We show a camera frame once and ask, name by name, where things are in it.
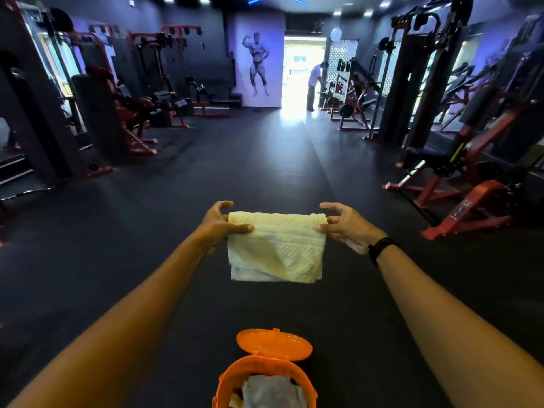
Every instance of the forearm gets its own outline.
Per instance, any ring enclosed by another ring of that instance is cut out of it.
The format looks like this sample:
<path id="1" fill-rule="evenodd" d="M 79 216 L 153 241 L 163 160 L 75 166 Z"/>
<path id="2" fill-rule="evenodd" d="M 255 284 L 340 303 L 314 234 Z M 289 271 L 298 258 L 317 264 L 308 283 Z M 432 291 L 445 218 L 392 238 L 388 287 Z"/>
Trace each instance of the forearm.
<path id="1" fill-rule="evenodd" d="M 119 406 L 205 252 L 201 240 L 189 237 L 46 366 L 9 408 Z"/>
<path id="2" fill-rule="evenodd" d="M 378 258 L 380 271 L 423 357 L 459 407 L 542 407 L 544 368 L 450 295 L 401 249 Z"/>

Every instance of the black bracelet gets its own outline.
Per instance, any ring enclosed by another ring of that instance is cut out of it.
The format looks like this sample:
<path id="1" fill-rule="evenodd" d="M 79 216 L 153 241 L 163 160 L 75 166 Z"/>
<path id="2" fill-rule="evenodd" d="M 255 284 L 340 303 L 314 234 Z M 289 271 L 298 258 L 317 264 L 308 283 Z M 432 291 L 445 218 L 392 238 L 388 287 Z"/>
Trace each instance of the black bracelet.
<path id="1" fill-rule="evenodd" d="M 368 255 L 371 258 L 374 266 L 377 267 L 377 257 L 384 251 L 384 249 L 390 245 L 395 245 L 400 247 L 400 245 L 391 238 L 383 238 L 378 240 L 374 245 L 369 245 Z"/>

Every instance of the orange bucket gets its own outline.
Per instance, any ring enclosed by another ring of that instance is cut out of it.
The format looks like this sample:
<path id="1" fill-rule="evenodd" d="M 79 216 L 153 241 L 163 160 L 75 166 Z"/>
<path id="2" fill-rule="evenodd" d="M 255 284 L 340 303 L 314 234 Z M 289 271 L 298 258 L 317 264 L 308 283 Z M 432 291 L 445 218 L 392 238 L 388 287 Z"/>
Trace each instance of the orange bucket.
<path id="1" fill-rule="evenodd" d="M 290 377 L 303 389 L 308 408 L 316 408 L 317 392 L 304 371 L 291 361 L 302 361 L 312 353 L 312 345 L 279 329 L 247 329 L 236 336 L 241 349 L 251 355 L 228 367 L 219 377 L 212 408 L 228 408 L 235 388 L 242 388 L 251 375 Z"/>

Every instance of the orange lid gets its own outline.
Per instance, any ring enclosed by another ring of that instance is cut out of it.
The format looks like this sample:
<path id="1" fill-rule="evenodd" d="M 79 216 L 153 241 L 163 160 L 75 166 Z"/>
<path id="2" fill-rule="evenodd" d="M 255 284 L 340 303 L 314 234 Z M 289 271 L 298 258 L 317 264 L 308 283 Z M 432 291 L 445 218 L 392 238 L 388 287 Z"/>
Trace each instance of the orange lid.
<path id="1" fill-rule="evenodd" d="M 287 361 L 305 360 L 313 350 L 304 338 L 281 332 L 278 328 L 246 329 L 236 336 L 236 342 L 250 354 Z"/>

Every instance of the gray cloth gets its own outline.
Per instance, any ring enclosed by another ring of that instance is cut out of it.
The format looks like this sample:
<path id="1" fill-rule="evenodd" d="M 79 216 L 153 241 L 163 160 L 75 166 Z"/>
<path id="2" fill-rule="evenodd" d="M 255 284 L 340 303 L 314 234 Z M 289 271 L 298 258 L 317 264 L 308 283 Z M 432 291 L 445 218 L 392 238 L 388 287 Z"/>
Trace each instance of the gray cloth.
<path id="1" fill-rule="evenodd" d="M 242 388 L 244 408 L 307 408 L 304 391 L 288 377 L 254 375 Z"/>

